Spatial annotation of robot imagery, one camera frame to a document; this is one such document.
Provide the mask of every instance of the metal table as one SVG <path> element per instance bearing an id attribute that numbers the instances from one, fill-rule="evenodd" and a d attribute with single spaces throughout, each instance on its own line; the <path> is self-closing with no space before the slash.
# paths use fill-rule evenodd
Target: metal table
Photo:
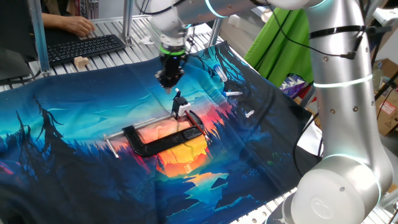
<path id="1" fill-rule="evenodd" d="M 100 56 L 90 57 L 90 64 L 86 67 L 79 69 L 74 66 L 73 63 L 64 63 L 62 65 L 57 65 L 50 67 L 50 75 L 64 75 L 68 73 L 85 72 L 91 70 L 97 70 L 102 68 L 109 68 L 120 66 L 124 64 L 143 62 L 150 60 L 159 56 L 159 46 L 160 46 L 160 32 L 150 23 L 149 16 L 133 16 L 131 24 L 131 36 L 132 45 L 126 47 L 124 50 L 118 52 L 113 52 L 109 54 L 103 54 Z M 95 25 L 95 31 L 89 34 L 87 37 L 82 37 L 82 39 L 88 37 L 97 37 L 108 34 L 116 34 L 120 36 L 123 30 L 123 18 L 111 18 L 111 19 L 97 19 L 92 21 Z M 202 24 L 195 28 L 194 43 L 195 46 L 192 47 L 191 52 L 195 53 L 199 50 L 203 50 L 208 42 L 211 40 L 212 30 L 206 24 Z M 192 35 L 192 28 L 188 32 L 188 35 Z M 145 36 L 151 36 L 151 41 L 155 42 L 153 45 L 144 45 L 140 43 L 140 40 Z M 186 43 L 187 49 L 190 49 L 190 45 Z M 38 62 L 31 62 L 29 64 L 33 73 L 37 73 L 40 69 Z M 13 88 L 18 88 L 25 83 L 13 84 L 13 85 L 3 85 L 0 86 L 0 91 L 6 91 Z M 235 220 L 233 223 L 264 223 L 266 218 L 274 211 L 279 204 L 281 204 L 286 197 L 294 193 L 297 189 L 293 189 L 284 195 L 276 198 L 275 200 L 263 205 L 262 207 L 254 210 L 247 215 Z M 390 220 L 392 214 L 376 207 L 369 216 L 363 221 L 363 224 L 386 224 Z"/>

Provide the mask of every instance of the black cable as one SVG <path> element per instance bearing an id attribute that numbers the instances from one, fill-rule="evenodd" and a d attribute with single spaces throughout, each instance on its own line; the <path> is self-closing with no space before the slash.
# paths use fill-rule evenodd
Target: black cable
<path id="1" fill-rule="evenodd" d="M 137 1 L 135 1 L 135 5 L 136 5 L 136 7 L 138 8 L 138 10 L 139 10 L 140 13 L 143 13 L 143 14 L 145 14 L 145 15 L 154 16 L 154 15 L 161 14 L 161 13 L 163 13 L 163 12 L 167 12 L 167 11 L 169 11 L 171 8 L 177 7 L 179 4 L 183 3 L 184 1 L 186 1 L 186 0 L 178 0 L 178 1 L 177 1 L 176 3 L 174 3 L 173 5 L 171 5 L 171 6 L 167 7 L 167 8 L 165 8 L 165 9 L 162 9 L 162 10 L 160 10 L 160 11 L 157 11 L 157 12 L 146 12 L 145 10 L 142 10 L 142 7 L 140 8 L 140 7 L 138 6 Z"/>
<path id="2" fill-rule="evenodd" d="M 365 9 L 365 18 L 364 18 L 365 20 L 366 20 L 366 16 L 368 16 L 368 12 L 369 12 L 370 8 L 371 8 L 371 1 L 368 0 L 368 4 L 366 5 L 366 9 Z"/>
<path id="3" fill-rule="evenodd" d="M 365 20 L 366 14 L 365 14 L 365 7 L 363 4 L 363 0 L 359 0 L 359 7 L 361 8 L 362 18 Z"/>
<path id="4" fill-rule="evenodd" d="M 146 10 L 147 10 L 148 4 L 149 4 L 149 0 L 142 0 L 142 6 L 141 6 L 141 9 L 143 9 L 143 8 L 144 8 L 144 4 L 145 4 L 145 2 L 147 3 L 147 5 L 145 6 L 145 9 L 144 9 L 144 11 L 146 11 Z"/>
<path id="5" fill-rule="evenodd" d="M 32 78 L 26 78 L 24 80 L 18 80 L 18 81 L 1 81 L 0 85 L 12 85 L 12 84 L 21 84 L 21 83 L 25 83 L 28 81 L 31 81 L 35 78 L 37 78 L 40 75 L 40 70 L 36 73 L 36 75 L 34 75 Z"/>
<path id="6" fill-rule="evenodd" d="M 313 51 L 316 51 L 316 52 L 318 52 L 318 53 L 320 53 L 320 54 L 323 54 L 323 55 L 326 55 L 326 56 L 331 56 L 331 57 L 342 57 L 342 58 L 347 58 L 347 59 L 354 59 L 354 58 L 351 56 L 350 52 L 349 52 L 348 54 L 340 54 L 340 55 L 337 55 L 337 54 L 329 54 L 329 53 L 322 52 L 322 51 L 320 51 L 320 50 L 318 50 L 318 49 L 315 49 L 315 48 L 313 48 L 313 47 L 307 46 L 307 45 L 305 45 L 305 44 L 298 43 L 298 42 L 296 42 L 296 41 L 290 39 L 289 37 L 287 37 L 287 35 L 286 35 L 285 32 L 283 31 L 282 26 L 281 26 L 281 24 L 280 24 L 278 18 L 276 17 L 273 8 L 270 7 L 270 9 L 271 9 L 271 11 L 272 11 L 272 15 L 274 16 L 274 18 L 275 18 L 275 20 L 276 20 L 276 23 L 277 23 L 278 26 L 279 26 L 279 30 L 280 30 L 281 33 L 284 35 L 284 37 L 285 37 L 287 40 L 289 40 L 290 42 L 295 43 L 295 44 L 297 44 L 297 45 L 299 45 L 299 46 L 302 46 L 302 47 L 311 49 L 311 50 L 313 50 Z"/>
<path id="7" fill-rule="evenodd" d="M 297 138 L 296 142 L 294 143 L 293 146 L 293 162 L 294 162 L 294 166 L 297 169 L 297 172 L 300 174 L 300 176 L 303 176 L 303 174 L 301 173 L 299 166 L 297 165 L 297 160 L 296 160 L 296 148 L 297 148 L 297 144 L 299 143 L 300 138 L 303 136 L 304 132 L 308 129 L 309 126 L 311 126 L 311 124 L 313 123 L 313 121 L 315 121 L 315 119 L 318 117 L 319 113 L 316 113 L 313 118 L 307 123 L 307 125 L 304 127 L 303 131 L 301 132 L 300 136 Z"/>
<path id="8" fill-rule="evenodd" d="M 371 61 L 372 69 L 373 69 L 374 63 L 376 62 L 376 57 L 377 57 L 377 53 L 379 52 L 379 49 L 380 49 L 380 43 L 377 43 L 376 47 L 374 48 L 374 53 L 373 53 L 372 61 Z"/>
<path id="9" fill-rule="evenodd" d="M 384 99 L 383 103 L 381 104 L 379 113 L 377 114 L 377 120 L 379 120 L 380 112 L 383 109 L 384 103 L 387 101 L 388 97 L 390 96 L 393 90 L 394 90 L 393 88 L 390 90 L 390 92 L 386 96 L 386 99 Z"/>
<path id="10" fill-rule="evenodd" d="M 319 142 L 317 164 L 322 160 L 322 156 L 321 156 L 322 144 L 323 144 L 323 137 L 321 138 L 321 141 Z"/>

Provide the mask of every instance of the keyboard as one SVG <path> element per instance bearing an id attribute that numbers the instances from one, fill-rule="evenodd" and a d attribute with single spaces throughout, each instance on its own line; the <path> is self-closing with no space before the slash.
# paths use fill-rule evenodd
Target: keyboard
<path id="1" fill-rule="evenodd" d="M 75 57 L 92 57 L 122 50 L 126 45 L 116 35 L 104 35 L 65 44 L 47 46 L 50 66 L 73 62 Z"/>

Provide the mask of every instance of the robotic arm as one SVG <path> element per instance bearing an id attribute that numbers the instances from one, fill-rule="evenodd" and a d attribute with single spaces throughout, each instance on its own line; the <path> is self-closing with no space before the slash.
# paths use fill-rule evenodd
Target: robotic arm
<path id="1" fill-rule="evenodd" d="M 211 21 L 271 3 L 304 8 L 310 26 L 314 86 L 323 125 L 324 159 L 267 224 L 359 224 L 392 184 L 392 166 L 377 131 L 370 50 L 358 0 L 160 0 L 152 23 L 163 32 L 156 77 L 172 88 L 183 75 L 185 24 Z"/>

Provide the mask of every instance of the desk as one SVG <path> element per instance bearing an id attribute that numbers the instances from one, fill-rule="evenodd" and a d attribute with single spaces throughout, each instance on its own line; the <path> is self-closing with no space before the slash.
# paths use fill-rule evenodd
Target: desk
<path id="1" fill-rule="evenodd" d="M 106 34 L 116 34 L 119 35 L 122 30 L 122 18 L 114 19 L 98 19 L 93 21 L 96 26 L 96 31 L 90 34 L 88 37 L 101 36 Z M 196 28 L 195 33 L 198 34 L 194 40 L 196 47 L 192 49 L 192 52 L 198 50 L 203 50 L 205 44 L 210 38 L 211 29 L 207 25 L 201 25 Z M 143 37 L 150 35 L 152 41 L 155 42 L 154 45 L 142 45 L 138 44 L 138 40 Z M 114 52 L 110 54 L 104 54 L 96 57 L 90 58 L 90 64 L 83 69 L 77 69 L 72 63 L 65 63 L 63 65 L 57 65 L 50 69 L 51 75 L 64 75 L 67 73 L 83 72 L 87 70 L 97 70 L 102 68 L 109 68 L 120 66 L 129 63 L 143 62 L 156 58 L 159 54 L 159 31 L 157 31 L 149 22 L 149 17 L 147 16 L 137 16 L 133 18 L 132 23 L 132 36 L 134 40 L 134 45 L 127 47 L 126 49 Z M 39 64 L 37 62 L 31 62 L 30 67 L 34 73 L 39 69 Z M 0 91 L 10 90 L 12 88 L 18 88 L 24 84 L 16 85 L 6 85 L 0 86 Z M 283 200 L 294 193 L 296 189 L 287 192 L 285 195 L 281 195 L 275 200 L 267 203 L 266 205 L 258 208 L 257 210 L 249 213 L 246 216 L 239 218 L 239 220 L 234 223 L 262 223 L 269 216 L 269 214 L 276 209 L 276 207 L 283 202 Z M 364 224 L 378 224 L 387 223 L 390 213 L 385 212 L 379 208 L 376 208 L 367 219 L 363 222 Z"/>

